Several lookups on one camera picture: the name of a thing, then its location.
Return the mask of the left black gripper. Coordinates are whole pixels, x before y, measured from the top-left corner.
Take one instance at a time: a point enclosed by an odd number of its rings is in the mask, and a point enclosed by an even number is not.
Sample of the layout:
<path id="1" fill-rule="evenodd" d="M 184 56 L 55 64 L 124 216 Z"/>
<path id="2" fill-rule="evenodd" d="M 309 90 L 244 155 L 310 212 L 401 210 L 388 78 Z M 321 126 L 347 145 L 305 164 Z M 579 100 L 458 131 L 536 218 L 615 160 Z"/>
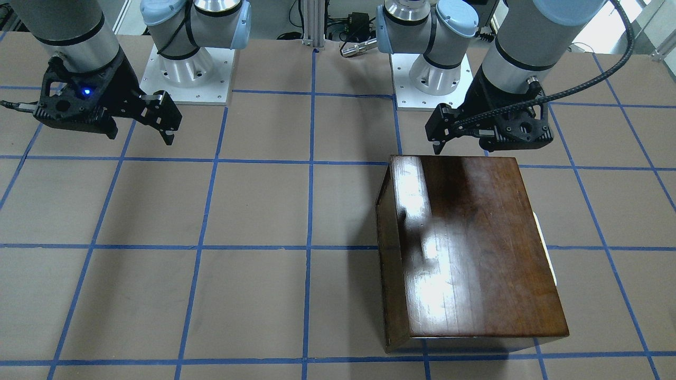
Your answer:
<path id="1" fill-rule="evenodd" d="M 531 83 L 524 84 L 527 85 L 526 93 L 507 93 L 491 84 L 483 70 L 479 69 L 460 108 L 461 118 L 544 96 L 538 77 L 534 77 Z M 426 123 L 426 136 L 433 144 L 433 154 L 440 155 L 445 141 L 458 137 L 453 127 L 457 120 L 458 110 L 448 103 L 439 103 L 433 110 Z M 478 122 L 467 123 L 458 127 L 458 133 L 479 138 L 480 147 L 489 152 L 539 149 L 553 142 L 548 112 L 543 105 L 507 111 Z"/>

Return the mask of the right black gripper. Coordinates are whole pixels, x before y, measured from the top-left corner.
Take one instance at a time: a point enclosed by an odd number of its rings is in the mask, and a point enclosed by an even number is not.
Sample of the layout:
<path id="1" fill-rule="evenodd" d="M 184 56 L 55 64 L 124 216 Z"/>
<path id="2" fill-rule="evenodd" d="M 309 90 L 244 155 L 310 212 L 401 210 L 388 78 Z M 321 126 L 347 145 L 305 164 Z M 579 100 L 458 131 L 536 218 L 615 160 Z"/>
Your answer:
<path id="1" fill-rule="evenodd" d="M 120 50 L 103 68 L 71 72 L 53 54 L 44 73 L 41 96 L 32 115 L 51 128 L 99 133 L 115 139 L 114 117 L 133 118 L 158 130 L 172 145 L 183 116 L 167 91 L 143 94 L 137 75 Z"/>

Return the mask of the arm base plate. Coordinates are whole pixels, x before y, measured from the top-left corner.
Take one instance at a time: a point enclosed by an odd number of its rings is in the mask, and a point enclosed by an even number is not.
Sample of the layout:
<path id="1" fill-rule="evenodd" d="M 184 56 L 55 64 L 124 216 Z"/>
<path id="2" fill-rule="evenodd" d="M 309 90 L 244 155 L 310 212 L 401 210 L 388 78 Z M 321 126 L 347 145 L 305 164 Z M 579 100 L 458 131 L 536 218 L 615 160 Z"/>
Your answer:
<path id="1" fill-rule="evenodd" d="M 458 108 L 473 81 L 467 55 L 452 69 L 434 67 L 420 54 L 392 54 L 390 61 L 399 110 L 433 110 L 440 103 Z"/>
<path id="2" fill-rule="evenodd" d="M 226 106 L 237 50 L 200 48 L 186 60 L 169 60 L 153 46 L 140 88 L 145 93 L 164 90 L 176 105 Z"/>

